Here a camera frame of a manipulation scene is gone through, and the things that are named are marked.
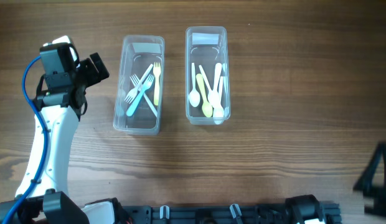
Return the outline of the clear plastic container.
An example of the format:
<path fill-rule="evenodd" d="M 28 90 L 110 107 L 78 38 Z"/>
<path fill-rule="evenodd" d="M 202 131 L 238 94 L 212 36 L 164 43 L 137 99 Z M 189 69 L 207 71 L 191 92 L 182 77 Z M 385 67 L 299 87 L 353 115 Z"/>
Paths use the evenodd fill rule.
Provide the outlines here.
<path fill-rule="evenodd" d="M 115 113 L 113 126 L 119 131 L 137 135 L 156 135 L 160 130 L 161 103 L 164 76 L 164 50 L 165 41 L 161 36 L 155 35 L 127 35 L 123 39 L 121 51 L 120 69 L 118 74 L 118 92 L 115 101 Z M 155 117 L 149 108 L 144 96 L 134 112 L 134 115 L 127 116 L 126 111 L 132 104 L 125 102 L 128 92 L 134 88 L 130 76 L 136 74 L 140 80 L 146 69 L 155 62 L 161 63 L 161 75 L 159 77 L 159 104 L 154 105 L 158 112 Z M 150 89 L 145 91 L 151 102 L 154 98 L 155 77 Z"/>
<path fill-rule="evenodd" d="M 220 77 L 224 78 L 221 105 L 224 109 L 224 116 L 221 118 L 205 117 L 202 112 L 203 99 L 196 81 L 196 90 L 200 94 L 198 107 L 193 107 L 189 102 L 189 93 L 192 90 L 191 63 L 195 64 L 195 73 L 201 73 L 199 65 L 202 65 L 207 75 L 211 89 L 214 87 L 215 64 L 222 64 Z M 219 125 L 230 117 L 230 80 L 228 70 L 228 42 L 227 31 L 222 26 L 194 26 L 186 30 L 186 116 L 194 125 Z"/>

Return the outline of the clear plastic container right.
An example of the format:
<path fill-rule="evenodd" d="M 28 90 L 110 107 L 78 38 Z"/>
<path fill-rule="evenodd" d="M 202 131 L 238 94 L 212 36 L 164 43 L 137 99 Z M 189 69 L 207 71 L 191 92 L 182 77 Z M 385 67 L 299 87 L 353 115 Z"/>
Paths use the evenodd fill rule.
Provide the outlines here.
<path fill-rule="evenodd" d="M 191 63 L 195 64 L 195 73 L 201 73 L 199 65 L 202 65 L 207 75 L 211 89 L 214 87 L 215 64 L 222 64 L 220 77 L 224 78 L 221 105 L 224 109 L 224 116 L 221 118 L 205 117 L 202 112 L 203 99 L 196 81 L 196 90 L 200 94 L 198 107 L 193 107 L 189 102 L 189 93 L 192 90 Z M 186 116 L 194 125 L 219 125 L 230 117 L 230 80 L 228 70 L 228 42 L 227 31 L 222 26 L 194 26 L 186 30 Z"/>

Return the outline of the white plastic fork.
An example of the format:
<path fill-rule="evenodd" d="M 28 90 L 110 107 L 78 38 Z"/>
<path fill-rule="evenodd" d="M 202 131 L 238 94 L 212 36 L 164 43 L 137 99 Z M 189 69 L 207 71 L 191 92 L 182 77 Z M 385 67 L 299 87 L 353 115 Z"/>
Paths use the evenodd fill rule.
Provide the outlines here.
<path fill-rule="evenodd" d="M 139 90 L 140 86 L 142 85 L 144 79 L 149 75 L 152 68 L 153 68 L 153 64 L 151 64 L 146 69 L 145 73 L 143 74 L 143 76 L 141 77 L 140 80 L 138 78 L 135 78 L 134 76 L 130 76 L 131 81 L 136 81 L 136 84 L 135 84 L 134 88 L 128 92 L 128 94 L 125 98 L 125 102 L 131 103 L 136 98 L 136 95 L 138 94 L 138 90 Z"/>
<path fill-rule="evenodd" d="M 132 102 L 132 104 L 129 106 L 129 108 L 126 111 L 126 115 L 127 116 L 134 115 L 134 112 L 136 111 L 136 109 L 137 109 L 137 107 L 139 105 L 139 102 L 141 101 L 145 91 L 150 89 L 150 87 L 153 84 L 153 81 L 154 81 L 154 75 L 149 75 L 147 77 L 147 79 L 145 79 L 144 83 L 141 85 L 142 86 L 141 91 L 139 92 L 137 97 L 134 99 L 134 101 Z"/>

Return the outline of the white plastic spoon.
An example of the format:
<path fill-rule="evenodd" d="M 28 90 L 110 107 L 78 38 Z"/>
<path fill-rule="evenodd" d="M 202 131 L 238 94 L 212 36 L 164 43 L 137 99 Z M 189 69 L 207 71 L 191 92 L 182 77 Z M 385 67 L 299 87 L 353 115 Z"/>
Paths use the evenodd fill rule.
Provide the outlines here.
<path fill-rule="evenodd" d="M 204 82 L 205 82 L 205 85 L 207 86 L 207 89 L 208 89 L 208 101 L 209 103 L 214 107 L 215 106 L 215 92 L 211 89 L 210 87 L 210 84 L 209 84 L 209 81 L 208 81 L 208 78 L 207 78 L 207 75 L 205 74 L 204 72 L 204 69 L 202 67 L 202 65 L 199 65 L 199 69 L 200 69 L 200 72 L 202 74 L 202 77 L 204 79 Z"/>
<path fill-rule="evenodd" d="M 192 80 L 192 90 L 189 93 L 189 102 L 193 107 L 198 107 L 200 103 L 200 94 L 196 90 L 196 79 L 195 79 L 195 64 L 191 63 L 191 80 Z"/>
<path fill-rule="evenodd" d="M 213 117 L 214 118 L 221 118 L 221 117 L 224 116 L 224 109 L 223 109 L 223 107 L 221 105 L 223 83 L 224 83 L 224 78 L 220 77 L 220 81 L 219 81 L 219 103 L 218 103 L 217 107 L 214 108 L 214 113 L 213 113 Z"/>
<path fill-rule="evenodd" d="M 217 91 L 217 88 L 218 88 L 221 72 L 222 72 L 222 64 L 216 63 L 215 72 L 214 72 L 214 87 L 212 90 L 209 91 L 209 102 L 214 108 L 218 107 L 218 105 L 220 104 L 219 93 Z"/>

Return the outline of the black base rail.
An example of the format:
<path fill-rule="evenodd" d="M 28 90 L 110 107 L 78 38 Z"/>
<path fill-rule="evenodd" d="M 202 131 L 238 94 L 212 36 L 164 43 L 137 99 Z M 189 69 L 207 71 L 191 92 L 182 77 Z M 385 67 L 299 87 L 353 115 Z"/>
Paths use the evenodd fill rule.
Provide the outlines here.
<path fill-rule="evenodd" d="M 133 223 L 200 224 L 200 223 L 299 223 L 294 210 L 284 203 L 240 206 L 233 214 L 231 206 L 216 207 L 150 207 L 124 206 Z"/>

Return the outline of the yellow plastic spoon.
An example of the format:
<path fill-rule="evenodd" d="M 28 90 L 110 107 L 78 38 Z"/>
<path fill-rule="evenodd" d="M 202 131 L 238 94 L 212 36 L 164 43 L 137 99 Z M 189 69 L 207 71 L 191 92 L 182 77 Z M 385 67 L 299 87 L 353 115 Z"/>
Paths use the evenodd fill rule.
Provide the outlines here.
<path fill-rule="evenodd" d="M 200 94 L 203 99 L 203 104 L 202 104 L 202 112 L 205 117 L 211 117 L 213 113 L 213 107 L 212 105 L 208 102 L 207 97 L 206 97 L 206 92 L 205 92 L 205 85 L 204 85 L 204 79 L 201 73 L 198 73 L 196 75 L 196 80 L 197 84 L 199 86 Z"/>

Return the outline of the beige plastic fork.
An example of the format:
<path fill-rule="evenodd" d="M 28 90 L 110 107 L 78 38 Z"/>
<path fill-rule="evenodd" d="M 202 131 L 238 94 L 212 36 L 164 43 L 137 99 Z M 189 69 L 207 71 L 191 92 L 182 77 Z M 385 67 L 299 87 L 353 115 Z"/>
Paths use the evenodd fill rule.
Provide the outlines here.
<path fill-rule="evenodd" d="M 154 63 L 153 75 L 155 77 L 153 102 L 154 102 L 154 105 L 157 106 L 159 104 L 159 90 L 160 90 L 160 84 L 159 84 L 159 77 L 161 75 L 161 63 L 160 62 Z"/>

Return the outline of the clear plastic container left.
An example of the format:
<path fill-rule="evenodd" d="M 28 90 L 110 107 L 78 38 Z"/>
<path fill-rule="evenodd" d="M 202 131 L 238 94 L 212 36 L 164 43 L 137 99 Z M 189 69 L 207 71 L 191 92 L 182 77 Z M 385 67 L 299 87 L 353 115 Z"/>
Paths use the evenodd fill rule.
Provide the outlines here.
<path fill-rule="evenodd" d="M 165 41 L 161 36 L 155 35 L 127 35 L 123 39 L 121 51 L 120 69 L 118 74 L 118 92 L 115 101 L 115 113 L 113 126 L 119 131 L 137 135 L 156 135 L 160 130 L 161 103 L 164 76 L 164 50 Z M 128 92 L 134 88 L 130 76 L 136 74 L 140 80 L 146 69 L 155 62 L 161 63 L 161 75 L 159 77 L 159 104 L 154 105 L 158 112 L 155 117 L 149 108 L 144 96 L 134 112 L 134 115 L 127 116 L 126 111 L 132 104 L 125 102 Z M 154 98 L 155 77 L 150 89 L 145 91 L 151 102 Z"/>

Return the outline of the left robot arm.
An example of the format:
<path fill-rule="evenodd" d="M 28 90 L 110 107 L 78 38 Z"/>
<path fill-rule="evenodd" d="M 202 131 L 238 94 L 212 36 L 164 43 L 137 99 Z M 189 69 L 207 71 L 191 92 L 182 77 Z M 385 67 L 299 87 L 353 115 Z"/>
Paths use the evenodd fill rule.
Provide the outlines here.
<path fill-rule="evenodd" d="M 40 48 L 45 73 L 34 99 L 35 134 L 25 176 L 15 199 L 0 203 L 0 223 L 127 223 L 128 214 L 115 198 L 83 208 L 68 196 L 67 173 L 73 136 L 87 110 L 86 89 L 109 77 L 98 54 L 80 60 L 73 44 Z"/>

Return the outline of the clear plastic fork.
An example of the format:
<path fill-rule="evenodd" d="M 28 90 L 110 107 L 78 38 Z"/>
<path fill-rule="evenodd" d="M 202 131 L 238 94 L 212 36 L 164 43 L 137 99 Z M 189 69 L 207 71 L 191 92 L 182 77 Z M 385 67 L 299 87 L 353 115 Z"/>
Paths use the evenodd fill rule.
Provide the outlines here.
<path fill-rule="evenodd" d="M 131 79 L 131 81 L 132 81 L 134 86 L 136 86 L 138 84 L 138 82 L 139 82 L 138 77 L 136 76 L 136 74 L 130 76 L 130 79 Z M 158 117 L 158 112 L 155 109 L 155 107 L 154 107 L 153 103 L 151 102 L 151 100 L 149 99 L 149 97 L 146 94 L 144 94 L 143 96 L 144 96 L 144 99 L 146 100 L 149 108 L 151 109 L 151 111 L 155 115 L 155 117 Z"/>

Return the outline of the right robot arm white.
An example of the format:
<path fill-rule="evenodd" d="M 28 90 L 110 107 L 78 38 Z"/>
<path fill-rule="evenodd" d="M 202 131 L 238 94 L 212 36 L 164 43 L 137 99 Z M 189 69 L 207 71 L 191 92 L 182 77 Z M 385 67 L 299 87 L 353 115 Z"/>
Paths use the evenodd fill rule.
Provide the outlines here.
<path fill-rule="evenodd" d="M 384 183 L 377 186 L 373 184 L 373 178 L 381 160 L 384 162 Z M 366 214 L 386 218 L 386 141 L 377 144 L 370 162 L 354 184 L 353 190 L 362 192 L 364 197 L 374 200 L 371 207 L 364 207 Z M 291 210 L 288 213 L 291 223 L 327 222 L 323 207 L 313 195 L 289 198 L 285 203 Z"/>

